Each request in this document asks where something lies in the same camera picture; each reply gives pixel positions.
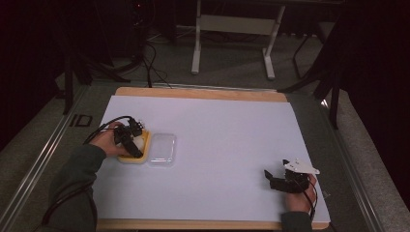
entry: black cable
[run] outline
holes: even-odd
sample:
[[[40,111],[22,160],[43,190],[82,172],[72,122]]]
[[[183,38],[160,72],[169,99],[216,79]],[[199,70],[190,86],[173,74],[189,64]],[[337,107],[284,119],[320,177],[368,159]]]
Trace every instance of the black cable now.
[[[89,143],[91,140],[93,140],[93,138],[94,138],[97,134],[99,134],[99,132],[101,132],[104,128],[106,128],[106,127],[107,127],[108,125],[110,125],[111,123],[113,123],[113,122],[115,122],[115,121],[118,121],[118,120],[120,120],[120,119],[125,119],[125,118],[128,118],[128,119],[130,119],[130,120],[133,120],[133,117],[131,117],[131,116],[121,116],[121,117],[118,117],[118,118],[115,118],[115,119],[109,121],[108,123],[102,124],[99,128],[97,128],[96,130],[94,130],[94,132],[92,132],[92,133],[85,139],[85,141],[83,142],[83,144]]]
[[[315,214],[315,212],[316,212],[316,205],[317,205],[317,190],[316,190],[316,187],[315,187],[311,182],[309,182],[309,183],[313,186],[314,192],[315,192],[315,194],[316,194],[316,201],[315,201],[315,204],[313,205],[313,203],[312,203],[311,200],[310,200],[310,197],[308,197],[308,194],[307,194],[306,191],[301,187],[301,185],[299,185],[299,183],[298,183],[297,181],[295,181],[295,180],[293,180],[293,182],[295,182],[296,185],[298,185],[298,187],[302,190],[302,193],[304,194],[304,196],[307,198],[307,201],[308,201],[308,203],[309,203],[309,205],[310,205],[310,220],[313,220],[314,214]]]
[[[51,215],[54,213],[54,211],[60,207],[64,202],[70,200],[71,198],[81,194],[82,192],[88,190],[92,185],[93,185],[94,181],[87,183],[86,185],[79,187],[69,193],[67,193],[66,195],[62,196],[61,198],[59,198],[58,200],[56,200],[53,204],[51,204],[50,207],[48,207],[47,211],[45,212],[44,216],[43,216],[43,220],[42,220],[42,225],[47,225]]]

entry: sleeve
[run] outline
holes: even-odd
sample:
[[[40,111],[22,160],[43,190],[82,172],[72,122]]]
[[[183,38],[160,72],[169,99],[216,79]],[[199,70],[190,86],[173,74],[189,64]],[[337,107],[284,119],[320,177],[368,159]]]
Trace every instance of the sleeve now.
[[[285,232],[311,232],[308,213],[288,212],[281,215],[282,230]]]
[[[51,182],[43,231],[96,231],[97,209],[91,186],[105,158],[104,150],[91,144],[73,150]]]

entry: plastic lid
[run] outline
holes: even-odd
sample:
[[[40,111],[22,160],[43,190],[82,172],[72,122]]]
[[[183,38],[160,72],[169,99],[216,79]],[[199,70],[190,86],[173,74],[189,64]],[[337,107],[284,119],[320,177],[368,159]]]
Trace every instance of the plastic lid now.
[[[172,166],[175,160],[175,139],[172,133],[154,133],[151,138],[148,164]]]

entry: chair leg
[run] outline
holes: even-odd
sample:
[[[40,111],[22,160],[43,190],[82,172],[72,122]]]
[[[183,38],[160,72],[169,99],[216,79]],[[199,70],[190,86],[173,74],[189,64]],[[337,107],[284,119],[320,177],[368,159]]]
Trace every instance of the chair leg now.
[[[301,77],[301,73],[299,72],[299,68],[298,68],[298,63],[296,62],[296,55],[298,54],[299,50],[301,50],[302,46],[305,44],[305,42],[308,40],[310,36],[306,36],[304,38],[304,40],[302,41],[302,43],[299,45],[298,49],[296,49],[295,53],[293,54],[292,57],[292,62],[293,62],[293,66],[295,67],[295,71],[296,71],[296,75],[298,76],[298,78],[302,78]]]

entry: metal rail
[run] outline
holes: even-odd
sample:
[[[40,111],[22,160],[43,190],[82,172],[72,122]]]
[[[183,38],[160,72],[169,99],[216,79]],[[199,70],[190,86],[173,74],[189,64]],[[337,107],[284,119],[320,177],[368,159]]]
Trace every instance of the metal rail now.
[[[6,211],[0,217],[1,232],[10,231],[10,229],[12,228],[15,219],[17,218],[25,202],[30,196],[30,193],[32,192],[34,186],[39,181],[48,161],[51,159],[56,147],[58,146],[67,128],[69,120],[73,115],[73,110],[77,107],[80,99],[82,98],[87,89],[88,87],[85,86],[79,87],[76,93],[77,97],[75,99],[72,110],[67,115],[63,115],[54,132],[45,143],[36,161],[31,166],[25,177],[22,179],[20,185],[15,191],[12,200],[7,206]]]

